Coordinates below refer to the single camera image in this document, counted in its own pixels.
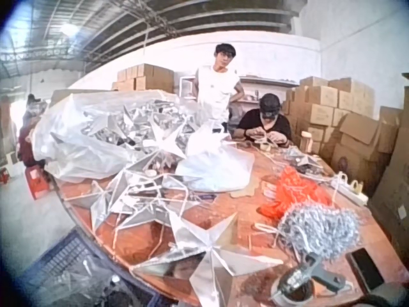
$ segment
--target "blue plastic crate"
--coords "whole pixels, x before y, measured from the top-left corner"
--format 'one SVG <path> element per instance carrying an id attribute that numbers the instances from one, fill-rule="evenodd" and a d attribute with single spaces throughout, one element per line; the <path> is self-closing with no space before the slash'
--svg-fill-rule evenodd
<path id="1" fill-rule="evenodd" d="M 112 274 L 117 274 L 122 278 L 143 306 L 166 307 L 175 303 L 114 264 L 95 243 L 81 235 L 81 231 L 79 228 L 74 228 L 16 280 L 18 287 L 28 297 L 32 297 L 47 279 L 62 275 L 65 270 L 83 261 L 87 256 L 96 256 L 106 265 L 106 269 L 112 270 Z"/>

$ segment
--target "red plastic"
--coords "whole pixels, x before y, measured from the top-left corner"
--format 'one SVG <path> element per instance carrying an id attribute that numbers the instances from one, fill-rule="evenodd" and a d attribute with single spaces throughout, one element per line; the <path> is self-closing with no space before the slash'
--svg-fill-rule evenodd
<path id="1" fill-rule="evenodd" d="M 26 168 L 25 173 L 28 187 L 35 200 L 48 193 L 50 186 L 44 177 L 43 170 L 38 165 Z"/>
<path id="2" fill-rule="evenodd" d="M 259 208 L 266 217 L 280 220 L 295 203 L 312 200 L 330 206 L 331 199 L 315 182 L 303 179 L 291 166 L 286 166 L 276 184 L 275 201 Z"/>
<path id="3" fill-rule="evenodd" d="M 10 175 L 8 174 L 8 171 L 6 168 L 0 169 L 0 182 L 3 184 L 7 184 L 8 179 L 10 178 Z"/>

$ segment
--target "black phone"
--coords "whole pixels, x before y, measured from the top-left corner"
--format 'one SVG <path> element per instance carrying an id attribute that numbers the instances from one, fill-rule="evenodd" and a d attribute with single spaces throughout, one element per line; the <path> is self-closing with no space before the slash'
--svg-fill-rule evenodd
<path id="1" fill-rule="evenodd" d="M 365 248 L 346 254 L 346 259 L 364 293 L 369 293 L 385 282 Z"/>

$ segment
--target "power strip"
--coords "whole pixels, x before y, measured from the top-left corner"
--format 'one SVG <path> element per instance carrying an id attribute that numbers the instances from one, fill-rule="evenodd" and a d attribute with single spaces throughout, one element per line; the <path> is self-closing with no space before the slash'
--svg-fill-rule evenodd
<path id="1" fill-rule="evenodd" d="M 337 184 L 338 184 L 338 192 L 340 192 L 342 195 L 344 195 L 349 200 L 354 202 L 354 204 L 360 207 L 367 205 L 368 196 L 366 196 L 363 193 L 356 194 L 353 191 L 353 189 L 350 187 L 350 185 L 347 182 L 338 179 L 338 176 L 334 177 L 334 179 L 331 180 L 331 187 L 333 187 L 334 189 L 337 189 Z"/>

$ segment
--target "red mesh bag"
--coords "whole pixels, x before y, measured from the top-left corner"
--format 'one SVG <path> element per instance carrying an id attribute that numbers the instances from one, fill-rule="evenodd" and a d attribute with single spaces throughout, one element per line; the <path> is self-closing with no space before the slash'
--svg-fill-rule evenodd
<path id="1" fill-rule="evenodd" d="M 331 199 L 315 182 L 301 178 L 291 166 L 286 166 L 276 184 L 275 201 L 259 208 L 259 212 L 272 219 L 280 219 L 295 203 L 312 200 L 330 206 Z"/>

